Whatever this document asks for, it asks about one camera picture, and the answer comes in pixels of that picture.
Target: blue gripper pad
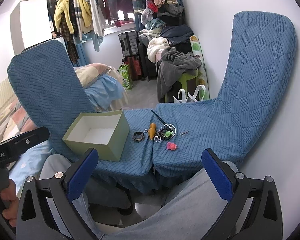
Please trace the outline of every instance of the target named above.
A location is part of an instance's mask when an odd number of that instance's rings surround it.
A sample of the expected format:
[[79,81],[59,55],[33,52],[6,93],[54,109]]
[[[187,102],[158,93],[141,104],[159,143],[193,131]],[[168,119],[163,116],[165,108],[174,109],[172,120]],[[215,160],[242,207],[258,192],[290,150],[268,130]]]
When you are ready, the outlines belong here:
[[232,183],[208,150],[202,152],[201,162],[220,197],[230,202],[233,197]]
[[98,161],[98,152],[92,149],[67,184],[66,196],[70,202],[80,197]]

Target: finger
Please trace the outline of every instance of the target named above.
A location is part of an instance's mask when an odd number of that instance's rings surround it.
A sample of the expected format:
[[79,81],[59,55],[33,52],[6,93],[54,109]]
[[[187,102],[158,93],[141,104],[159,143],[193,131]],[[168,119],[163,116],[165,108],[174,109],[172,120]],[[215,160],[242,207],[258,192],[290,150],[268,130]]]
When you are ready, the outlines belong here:
[[15,228],[17,226],[17,219],[10,219],[9,223],[13,228]]
[[2,200],[12,201],[17,197],[16,184],[12,179],[9,179],[9,186],[1,191],[0,197]]
[[16,198],[15,200],[11,201],[11,204],[8,209],[3,210],[2,215],[5,219],[16,219],[18,214],[18,207],[19,207],[19,199]]

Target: window sill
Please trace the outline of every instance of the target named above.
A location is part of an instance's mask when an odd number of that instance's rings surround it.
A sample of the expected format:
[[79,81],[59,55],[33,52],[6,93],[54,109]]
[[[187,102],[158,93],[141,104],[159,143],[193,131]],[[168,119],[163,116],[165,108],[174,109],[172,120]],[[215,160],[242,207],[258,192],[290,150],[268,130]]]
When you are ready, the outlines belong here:
[[135,28],[135,27],[136,27],[136,25],[134,24],[134,22],[125,23],[125,24],[122,24],[121,27],[119,27],[119,28],[114,26],[114,27],[105,29],[105,35],[108,35],[108,34],[111,34],[111,33],[116,33],[116,32],[121,32],[121,31],[132,29],[132,28]]

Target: rolled yoga mat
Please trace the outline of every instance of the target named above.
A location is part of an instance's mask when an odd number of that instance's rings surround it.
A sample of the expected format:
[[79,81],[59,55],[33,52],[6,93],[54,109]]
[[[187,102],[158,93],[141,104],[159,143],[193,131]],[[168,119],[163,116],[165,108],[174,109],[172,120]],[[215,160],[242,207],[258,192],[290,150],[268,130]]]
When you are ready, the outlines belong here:
[[204,98],[203,98],[203,100],[207,100],[207,99],[210,99],[208,79],[207,79],[207,73],[205,70],[204,59],[203,59],[198,36],[195,36],[195,35],[191,36],[190,43],[191,43],[193,55],[195,57],[198,57],[202,62],[201,66],[198,68],[198,79],[199,79],[199,85],[204,85],[207,89],[206,94],[204,95]]

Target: bracelet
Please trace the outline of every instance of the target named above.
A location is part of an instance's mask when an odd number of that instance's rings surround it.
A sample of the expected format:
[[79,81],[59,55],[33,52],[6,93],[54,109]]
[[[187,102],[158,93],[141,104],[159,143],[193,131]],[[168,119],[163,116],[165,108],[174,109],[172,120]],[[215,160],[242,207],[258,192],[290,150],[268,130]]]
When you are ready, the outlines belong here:
[[135,142],[141,142],[145,138],[145,134],[143,132],[135,132],[133,134],[133,140]]

